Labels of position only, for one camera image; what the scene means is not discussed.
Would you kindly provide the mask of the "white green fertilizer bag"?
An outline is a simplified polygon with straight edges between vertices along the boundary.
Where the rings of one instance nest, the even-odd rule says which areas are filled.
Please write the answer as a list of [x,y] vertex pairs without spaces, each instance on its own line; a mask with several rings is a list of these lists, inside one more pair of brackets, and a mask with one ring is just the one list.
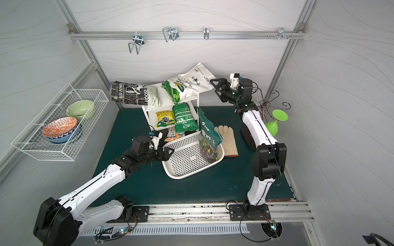
[[216,77],[202,63],[198,63],[187,73],[163,81],[161,87],[178,105],[189,97],[212,90],[210,81],[214,79]]

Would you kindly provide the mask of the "white perforated plastic basket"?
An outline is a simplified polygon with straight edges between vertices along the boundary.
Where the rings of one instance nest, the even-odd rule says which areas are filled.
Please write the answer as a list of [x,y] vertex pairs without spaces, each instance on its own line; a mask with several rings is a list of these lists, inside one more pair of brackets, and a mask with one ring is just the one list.
[[209,163],[201,156],[199,147],[200,133],[198,131],[164,145],[164,147],[173,149],[170,159],[162,162],[167,176],[172,179],[185,179],[222,161],[225,152],[221,144],[218,146],[215,162]]

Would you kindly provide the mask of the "black white soil bag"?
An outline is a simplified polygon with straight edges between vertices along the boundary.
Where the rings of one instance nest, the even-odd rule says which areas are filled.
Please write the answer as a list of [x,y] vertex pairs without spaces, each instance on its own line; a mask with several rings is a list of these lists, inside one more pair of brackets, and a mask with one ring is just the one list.
[[113,101],[122,104],[153,107],[161,105],[158,90],[154,86],[115,81],[111,83],[110,95]]

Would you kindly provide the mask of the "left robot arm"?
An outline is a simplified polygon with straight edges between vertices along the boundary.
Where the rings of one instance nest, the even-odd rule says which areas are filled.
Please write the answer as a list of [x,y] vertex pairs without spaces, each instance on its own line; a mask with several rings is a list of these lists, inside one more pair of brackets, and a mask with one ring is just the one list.
[[109,189],[122,182],[140,166],[152,161],[168,161],[174,149],[159,145],[160,131],[138,136],[131,148],[115,158],[101,173],[76,190],[58,199],[50,197],[40,206],[33,229],[44,246],[70,246],[86,231],[112,220],[135,220],[133,203],[119,196],[102,206],[89,206]]

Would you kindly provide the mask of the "orange white small bag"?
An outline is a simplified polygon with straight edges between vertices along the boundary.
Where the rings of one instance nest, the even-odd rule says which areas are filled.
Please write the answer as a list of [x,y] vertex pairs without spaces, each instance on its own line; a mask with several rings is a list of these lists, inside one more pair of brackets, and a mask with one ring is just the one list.
[[178,136],[178,134],[177,134],[177,132],[176,132],[175,127],[169,128],[169,129],[168,129],[167,136],[166,136],[166,138],[165,138],[165,141],[166,141],[166,142],[170,142],[170,141],[176,140],[176,139],[178,139],[178,138],[179,138],[179,136]]

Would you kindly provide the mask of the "dark green fertilizer bag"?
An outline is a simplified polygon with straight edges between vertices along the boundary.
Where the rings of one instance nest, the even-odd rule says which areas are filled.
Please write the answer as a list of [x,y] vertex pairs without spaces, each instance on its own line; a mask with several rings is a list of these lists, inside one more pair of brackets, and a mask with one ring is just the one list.
[[223,139],[215,130],[214,124],[205,116],[204,111],[199,108],[199,119],[201,133],[199,136],[199,148],[201,156],[210,164],[218,158],[218,147]]

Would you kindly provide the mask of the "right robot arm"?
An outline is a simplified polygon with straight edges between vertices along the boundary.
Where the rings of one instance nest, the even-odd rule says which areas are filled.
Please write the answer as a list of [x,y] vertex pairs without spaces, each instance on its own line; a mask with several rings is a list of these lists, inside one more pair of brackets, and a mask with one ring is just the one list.
[[243,122],[241,132],[250,148],[254,149],[252,158],[253,182],[247,193],[244,213],[259,213],[266,202],[272,185],[280,185],[285,169],[287,147],[279,143],[268,131],[257,105],[252,99],[253,81],[234,77],[232,86],[225,78],[210,80],[216,95],[222,102],[234,105]]

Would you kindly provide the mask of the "green white-striped fertilizer bag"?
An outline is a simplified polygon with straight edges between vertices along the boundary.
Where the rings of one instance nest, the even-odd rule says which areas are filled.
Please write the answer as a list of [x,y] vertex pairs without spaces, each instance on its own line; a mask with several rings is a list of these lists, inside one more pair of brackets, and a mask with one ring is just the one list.
[[175,119],[175,130],[177,133],[198,131],[199,126],[196,123],[187,103],[174,105],[172,110]]

